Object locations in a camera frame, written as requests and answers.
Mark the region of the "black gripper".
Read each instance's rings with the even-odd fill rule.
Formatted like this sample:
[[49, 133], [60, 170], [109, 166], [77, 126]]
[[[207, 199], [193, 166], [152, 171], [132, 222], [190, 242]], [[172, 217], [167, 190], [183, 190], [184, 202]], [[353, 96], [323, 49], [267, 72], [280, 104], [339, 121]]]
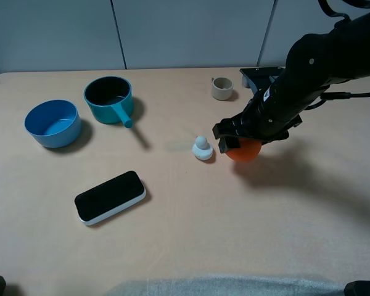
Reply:
[[300, 115], [289, 121], [272, 119], [259, 104], [249, 104], [241, 113], [224, 118], [213, 127], [215, 139], [220, 139], [218, 147], [221, 154], [241, 147], [239, 138], [254, 139], [267, 144], [282, 141], [289, 137], [289, 130], [302, 123]]

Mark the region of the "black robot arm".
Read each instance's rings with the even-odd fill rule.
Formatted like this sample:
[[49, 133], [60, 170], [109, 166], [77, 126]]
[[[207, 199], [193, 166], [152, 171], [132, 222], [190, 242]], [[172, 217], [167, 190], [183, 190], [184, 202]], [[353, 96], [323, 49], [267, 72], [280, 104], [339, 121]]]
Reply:
[[[370, 1], [349, 1], [370, 9]], [[328, 92], [330, 85], [370, 76], [370, 12], [352, 20], [320, 7], [329, 17], [338, 17], [326, 34], [307, 34], [290, 49], [286, 66], [242, 68], [242, 81], [253, 92], [245, 109], [213, 127], [222, 154], [240, 152], [248, 140], [259, 145], [282, 141], [289, 130], [302, 123], [300, 113], [327, 101], [370, 97], [370, 92]]]

